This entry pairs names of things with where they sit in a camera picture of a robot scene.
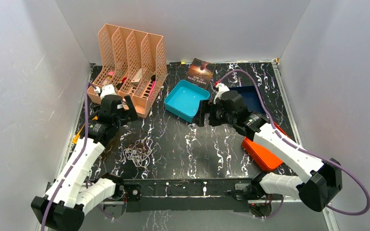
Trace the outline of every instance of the table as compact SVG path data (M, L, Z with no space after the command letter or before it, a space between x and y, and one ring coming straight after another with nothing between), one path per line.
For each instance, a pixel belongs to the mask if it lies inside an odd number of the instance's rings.
M94 180L109 172L124 179L252 179L261 170L243 150L243 137L231 126L196 127L178 118L164 108L164 99L175 85L186 77L189 64L168 64L168 76L145 119L140 118L119 131L118 148L101 155L94 163L87 180ZM101 71L94 66L93 81ZM266 107L274 121L290 136L294 133L286 111L271 62L220 63L208 91L213 93L214 83L230 70L240 68L256 80ZM234 73L224 83L229 87L249 86L251 80L242 73ZM95 106L90 102L90 109ZM77 130L84 123L82 110ZM122 154L127 148L151 149L150 161L136 167ZM286 165L275 170L278 174L294 174Z

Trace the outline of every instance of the book cover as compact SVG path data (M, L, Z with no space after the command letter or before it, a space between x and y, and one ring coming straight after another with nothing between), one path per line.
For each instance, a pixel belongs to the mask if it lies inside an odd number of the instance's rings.
M209 82L213 78L215 67L215 64L194 59L188 70L188 74L186 74L186 80L202 89L207 89Z

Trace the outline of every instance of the white backdrop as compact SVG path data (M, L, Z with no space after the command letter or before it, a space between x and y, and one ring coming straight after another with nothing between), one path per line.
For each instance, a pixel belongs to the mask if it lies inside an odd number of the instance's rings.
M370 1L312 0L280 63L305 148L336 158L370 191ZM334 207L363 209L361 189L343 179ZM370 230L370 211L336 219L341 231Z
M53 0L0 0L0 231L36 229L89 68Z
M56 0L87 59L105 23L164 36L167 61L261 60L283 53L310 0Z

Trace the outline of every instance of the orange plastic dish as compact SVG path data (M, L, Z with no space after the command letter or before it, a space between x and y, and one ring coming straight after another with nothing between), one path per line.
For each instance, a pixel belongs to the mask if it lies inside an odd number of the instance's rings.
M279 129L283 134L287 135L277 124L275 125L277 129ZM282 160L280 160L265 147L250 141L246 137L242 142L242 147L247 151L247 153L249 153L249 155L263 171L273 171L283 163Z

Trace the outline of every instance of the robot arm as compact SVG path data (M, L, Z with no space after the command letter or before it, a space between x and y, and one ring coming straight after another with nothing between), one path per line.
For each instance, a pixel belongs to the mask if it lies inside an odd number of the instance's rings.
M88 127L86 146L83 145L83 138L78 139L58 179L43 197L36 196L32 201L32 210L42 223L48 203L53 200L45 223L49 228L78 230L84 216L95 206L108 197L121 198L124 194L123 180L111 174L104 174L92 187L79 193L94 161L111 143L119 128L138 119L130 97L125 97L129 108L125 110L122 97L116 95L112 85L103 87L101 99L100 108L95 112L98 119L90 119L85 125Z
M237 91L229 90L222 83L218 83L216 88L219 91L214 100L199 103L193 122L202 127L205 123L205 114L209 114L209 125L230 124L237 133L271 151L298 175L260 174L244 191L245 195L253 194L257 197L274 193L288 195L301 199L314 211L322 211L342 188L341 170L299 151L302 147L284 134L281 134L280 138L268 123L267 117L248 111L243 97ZM295 145L287 144L282 138Z

